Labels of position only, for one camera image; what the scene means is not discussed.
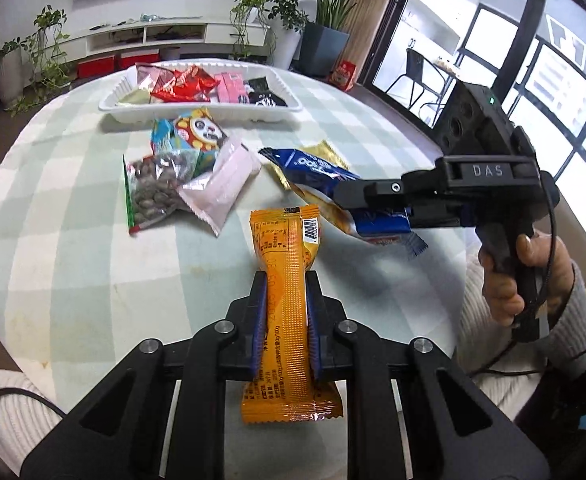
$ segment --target tv stand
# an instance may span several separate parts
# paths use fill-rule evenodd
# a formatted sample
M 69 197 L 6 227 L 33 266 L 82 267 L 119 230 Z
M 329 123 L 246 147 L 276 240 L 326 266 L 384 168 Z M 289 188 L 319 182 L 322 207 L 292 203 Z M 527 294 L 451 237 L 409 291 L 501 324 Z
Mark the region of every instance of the tv stand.
M 268 27 L 259 23 L 247 24 L 247 44 L 263 47 L 267 30 Z M 237 30 L 228 19 L 174 18 L 82 30 L 61 41 L 60 47 L 66 53 L 66 61 L 71 62 L 166 46 L 191 45 L 195 53 L 199 45 L 202 54 L 209 54 L 215 45 L 232 47 L 237 37 Z

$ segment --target red storage box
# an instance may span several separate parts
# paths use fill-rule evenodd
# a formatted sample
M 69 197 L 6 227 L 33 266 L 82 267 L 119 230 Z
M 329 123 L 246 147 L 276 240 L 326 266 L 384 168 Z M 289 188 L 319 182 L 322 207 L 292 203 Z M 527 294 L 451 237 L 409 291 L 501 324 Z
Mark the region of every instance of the red storage box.
M 135 63 L 155 63 L 160 60 L 160 51 L 157 50 L 136 50 L 125 52 L 119 58 L 119 68 L 124 70 Z
M 115 72 L 115 56 L 99 57 L 77 64 L 77 77 L 95 77 Z

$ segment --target finger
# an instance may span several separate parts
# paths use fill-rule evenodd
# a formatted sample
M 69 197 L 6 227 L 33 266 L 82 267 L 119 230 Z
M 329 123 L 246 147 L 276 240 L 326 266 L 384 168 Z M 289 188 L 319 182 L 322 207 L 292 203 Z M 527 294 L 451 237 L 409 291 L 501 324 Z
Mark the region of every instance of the finger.
M 528 267 L 545 267 L 551 253 L 551 237 L 543 233 L 529 238 L 519 235 L 516 241 L 516 250 L 520 261 Z
M 509 300 L 491 300 L 488 303 L 491 317 L 503 326 L 511 325 L 514 317 L 524 310 L 521 296 L 514 296 Z
M 484 274 L 484 288 L 482 293 L 485 298 L 497 300 L 510 300 L 518 293 L 518 284 L 506 274 L 488 273 Z
M 489 252 L 484 249 L 484 247 L 482 247 L 479 254 L 477 254 L 477 259 L 479 260 L 480 265 L 484 268 L 484 270 L 492 272 L 492 270 L 495 268 L 495 261 L 492 259 L 492 256 L 490 256 Z

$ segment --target green and white tablecloth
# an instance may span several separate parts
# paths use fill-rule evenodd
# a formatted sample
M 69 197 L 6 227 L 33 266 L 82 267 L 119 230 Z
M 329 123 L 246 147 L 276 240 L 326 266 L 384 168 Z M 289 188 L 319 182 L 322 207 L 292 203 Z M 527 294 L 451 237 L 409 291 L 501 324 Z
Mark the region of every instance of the green and white tablecloth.
M 280 73 L 306 110 L 297 124 L 223 125 L 250 149 L 329 139 L 364 178 L 432 166 L 367 106 Z M 248 294 L 258 268 L 250 211 L 301 203 L 263 169 L 245 186 L 219 238 L 186 213 L 129 236 L 121 157 L 149 153 L 150 126 L 120 124 L 98 111 L 121 77 L 85 84 L 45 106 L 0 165 L 0 340 L 64 410 L 142 339 L 189 338 L 223 318 L 232 300 Z M 462 230 L 421 231 L 430 248 L 409 261 L 402 247 L 371 246 L 327 222 L 323 228 L 313 269 L 324 294 L 380 336 L 428 336 L 452 353 L 466 272 Z M 343 418 L 245 427 L 240 396 L 239 384 L 229 387 L 229 478 L 342 477 Z

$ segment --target white plastic tray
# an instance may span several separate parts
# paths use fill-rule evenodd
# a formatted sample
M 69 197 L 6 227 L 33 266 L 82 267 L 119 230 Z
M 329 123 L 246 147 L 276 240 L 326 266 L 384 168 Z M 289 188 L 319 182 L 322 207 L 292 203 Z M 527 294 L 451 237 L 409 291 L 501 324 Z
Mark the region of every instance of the white plastic tray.
M 206 72 L 215 75 L 221 72 L 242 72 L 244 80 L 265 77 L 268 87 L 280 96 L 288 107 L 266 107 L 240 103 L 155 103 L 145 105 L 120 104 L 122 97 L 137 87 L 137 70 L 132 66 L 124 71 L 121 81 L 100 101 L 100 111 L 108 112 L 120 123 L 138 123 L 153 119 L 174 119 L 180 112 L 205 106 L 212 117 L 218 121 L 278 121 L 295 120 L 295 114 L 303 106 L 290 88 L 271 67 L 252 63 L 241 63 L 223 59 L 196 59 L 181 61 L 163 61 L 155 63 L 171 70 L 184 70 L 188 65 L 201 66 Z

